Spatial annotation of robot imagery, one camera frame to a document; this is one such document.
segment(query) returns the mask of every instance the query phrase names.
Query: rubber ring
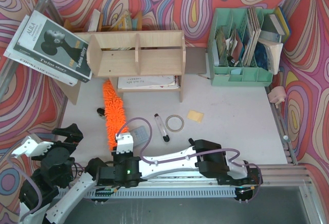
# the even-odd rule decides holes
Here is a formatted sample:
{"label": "rubber ring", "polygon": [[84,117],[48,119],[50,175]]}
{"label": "rubber ring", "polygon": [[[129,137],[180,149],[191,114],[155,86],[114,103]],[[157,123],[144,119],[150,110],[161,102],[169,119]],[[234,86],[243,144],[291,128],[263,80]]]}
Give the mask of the rubber ring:
{"label": "rubber ring", "polygon": [[[173,129],[171,129],[171,128],[168,126],[168,121],[169,121],[171,118],[179,118],[179,119],[180,119],[180,121],[181,121],[181,127],[180,127],[179,129],[177,129],[177,130],[173,130]],[[166,127],[167,127],[167,129],[168,129],[169,131],[171,131],[171,132],[174,132],[174,133],[179,132],[179,131],[182,130],[183,127],[184,127],[184,120],[183,120],[183,118],[182,118],[181,116],[179,116],[179,115],[170,115],[170,116],[166,119]]]}

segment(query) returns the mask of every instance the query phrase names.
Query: orange patterned wall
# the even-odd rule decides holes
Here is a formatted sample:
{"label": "orange patterned wall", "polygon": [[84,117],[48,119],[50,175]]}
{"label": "orange patterned wall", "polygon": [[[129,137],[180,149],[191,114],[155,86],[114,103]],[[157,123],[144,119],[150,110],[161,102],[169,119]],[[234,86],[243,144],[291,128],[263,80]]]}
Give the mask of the orange patterned wall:
{"label": "orange patterned wall", "polygon": [[286,89],[282,114],[289,136],[329,220],[329,0],[299,0],[288,16],[293,33],[275,84]]}
{"label": "orange patterned wall", "polygon": [[284,0],[53,0],[60,14],[73,25],[86,23],[93,9],[104,13],[103,23],[113,24],[128,10],[134,16],[143,12],[143,29],[182,29],[187,44],[206,47],[213,13],[217,7],[256,5],[274,8]]}
{"label": "orange patterned wall", "polygon": [[[0,0],[0,74],[6,58],[3,53],[26,14],[37,0]],[[53,80],[20,65],[0,103],[0,223],[16,223],[19,190],[25,180],[6,161],[8,155],[30,133],[53,138],[64,95]],[[22,157],[15,163],[29,175],[36,164]]]}

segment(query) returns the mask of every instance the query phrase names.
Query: spiral notebook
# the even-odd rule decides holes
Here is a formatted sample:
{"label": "spiral notebook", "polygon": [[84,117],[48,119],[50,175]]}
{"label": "spiral notebook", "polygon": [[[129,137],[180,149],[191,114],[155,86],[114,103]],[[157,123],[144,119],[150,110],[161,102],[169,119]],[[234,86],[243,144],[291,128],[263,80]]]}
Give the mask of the spiral notebook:
{"label": "spiral notebook", "polygon": [[119,89],[177,89],[179,76],[119,77]]}

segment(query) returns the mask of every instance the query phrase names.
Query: book cover with woman portrait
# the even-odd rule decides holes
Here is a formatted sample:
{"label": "book cover with woman portrait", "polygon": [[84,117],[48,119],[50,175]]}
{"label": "book cover with woman portrait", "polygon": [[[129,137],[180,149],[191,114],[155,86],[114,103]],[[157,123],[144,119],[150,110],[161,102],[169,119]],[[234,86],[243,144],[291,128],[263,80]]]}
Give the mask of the book cover with woman portrait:
{"label": "book cover with woman portrait", "polygon": [[17,44],[57,70],[65,68],[68,74],[75,72],[88,80],[92,77],[86,58],[88,43],[37,11]]}

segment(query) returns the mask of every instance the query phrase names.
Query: wooden bookshelf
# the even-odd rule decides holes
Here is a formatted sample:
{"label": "wooden bookshelf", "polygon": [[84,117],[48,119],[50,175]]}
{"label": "wooden bookshelf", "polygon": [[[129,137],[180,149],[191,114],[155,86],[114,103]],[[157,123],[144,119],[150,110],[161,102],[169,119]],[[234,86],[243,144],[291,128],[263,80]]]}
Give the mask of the wooden bookshelf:
{"label": "wooden bookshelf", "polygon": [[[96,77],[108,77],[117,93],[177,91],[182,102],[185,74],[183,31],[86,32],[87,62]],[[106,49],[129,48],[129,50]],[[118,77],[179,76],[178,89],[118,89]]]}

